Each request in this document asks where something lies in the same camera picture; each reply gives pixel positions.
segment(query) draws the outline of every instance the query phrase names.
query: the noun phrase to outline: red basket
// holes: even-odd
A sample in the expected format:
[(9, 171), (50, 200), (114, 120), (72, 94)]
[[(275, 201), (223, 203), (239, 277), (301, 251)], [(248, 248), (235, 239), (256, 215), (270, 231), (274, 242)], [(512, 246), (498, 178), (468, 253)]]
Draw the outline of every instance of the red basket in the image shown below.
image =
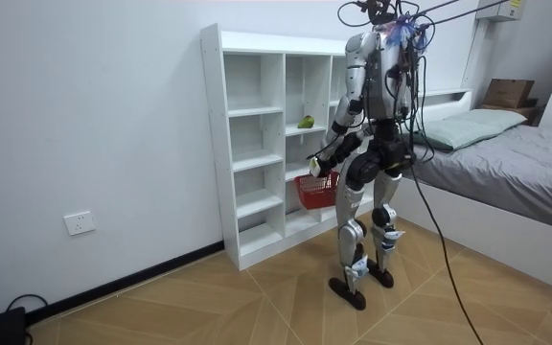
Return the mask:
[(314, 177), (311, 174), (295, 177), (297, 194), (302, 205), (308, 210), (335, 205), (335, 187), (338, 172), (330, 172), (327, 177)]

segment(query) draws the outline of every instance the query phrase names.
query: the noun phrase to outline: white bookshelf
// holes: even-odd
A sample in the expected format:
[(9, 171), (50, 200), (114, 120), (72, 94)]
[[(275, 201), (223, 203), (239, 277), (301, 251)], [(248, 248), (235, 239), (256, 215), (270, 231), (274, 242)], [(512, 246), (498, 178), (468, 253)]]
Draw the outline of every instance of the white bookshelf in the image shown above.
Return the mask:
[[(345, 92), (346, 42), (201, 31), (225, 250), (239, 269), (336, 226), (306, 210), (294, 179), (320, 147)], [(307, 115), (312, 128), (297, 128)], [(359, 212), (372, 209), (371, 191)]]

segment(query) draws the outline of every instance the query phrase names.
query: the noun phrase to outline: gray bedsheet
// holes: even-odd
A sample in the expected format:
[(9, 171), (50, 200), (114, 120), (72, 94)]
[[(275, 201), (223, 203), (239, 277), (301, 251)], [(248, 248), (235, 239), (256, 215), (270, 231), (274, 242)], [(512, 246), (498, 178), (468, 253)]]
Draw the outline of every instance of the gray bedsheet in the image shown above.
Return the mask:
[(415, 173), (434, 187), (552, 225), (552, 130), (517, 126), (456, 152), (436, 152)]

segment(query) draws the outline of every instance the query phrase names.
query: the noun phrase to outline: wall outlet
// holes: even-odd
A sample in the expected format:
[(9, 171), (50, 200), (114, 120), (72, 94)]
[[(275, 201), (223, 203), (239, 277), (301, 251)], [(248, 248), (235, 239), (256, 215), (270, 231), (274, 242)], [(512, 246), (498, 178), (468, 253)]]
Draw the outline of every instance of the wall outlet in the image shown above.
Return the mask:
[(65, 219), (65, 225), (67, 225), (67, 231), (74, 236), (87, 231), (95, 230), (95, 223), (93, 222), (93, 215), (90, 212), (83, 212), (77, 215), (63, 217)]

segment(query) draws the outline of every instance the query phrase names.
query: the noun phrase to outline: pillow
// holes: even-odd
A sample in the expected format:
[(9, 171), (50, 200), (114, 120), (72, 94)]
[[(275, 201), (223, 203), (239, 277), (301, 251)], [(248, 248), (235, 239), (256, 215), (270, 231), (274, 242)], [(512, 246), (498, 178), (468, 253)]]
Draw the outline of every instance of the pillow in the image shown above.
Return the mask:
[(445, 120), (462, 120), (475, 124), (495, 127), (501, 132), (504, 130), (520, 125), (527, 119), (514, 111), (508, 110), (490, 110), (490, 109), (475, 109), (465, 113), (447, 117)]
[[(442, 121), (425, 122), (425, 137), (437, 150), (459, 150), (479, 141), (496, 137), (502, 130), (488, 126), (454, 119), (454, 116)], [(423, 137), (416, 132), (414, 142), (424, 144)]]

